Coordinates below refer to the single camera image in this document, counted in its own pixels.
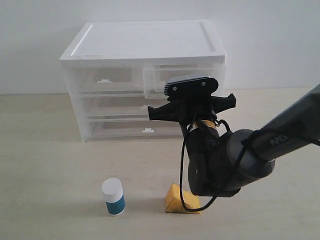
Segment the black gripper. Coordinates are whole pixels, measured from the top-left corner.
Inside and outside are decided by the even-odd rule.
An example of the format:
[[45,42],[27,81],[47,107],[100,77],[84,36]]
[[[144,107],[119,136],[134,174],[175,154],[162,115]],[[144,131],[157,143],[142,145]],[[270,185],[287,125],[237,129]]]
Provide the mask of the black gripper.
[[151,121],[177,122],[181,127],[194,124],[201,129],[216,129],[221,123],[217,114],[236,107],[236,97],[208,95],[167,94],[168,103],[147,108]]

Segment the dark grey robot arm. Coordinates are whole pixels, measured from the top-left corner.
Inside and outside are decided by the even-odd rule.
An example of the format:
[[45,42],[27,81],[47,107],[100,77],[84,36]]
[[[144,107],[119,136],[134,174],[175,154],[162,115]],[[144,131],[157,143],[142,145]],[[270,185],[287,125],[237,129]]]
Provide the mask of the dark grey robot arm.
[[149,107],[151,121],[179,123],[188,155],[188,184],[201,197],[229,198],[270,175],[276,159],[320,142],[320,89],[315,87],[258,130],[228,129],[217,114],[236,106],[233,94],[170,93],[168,103]]

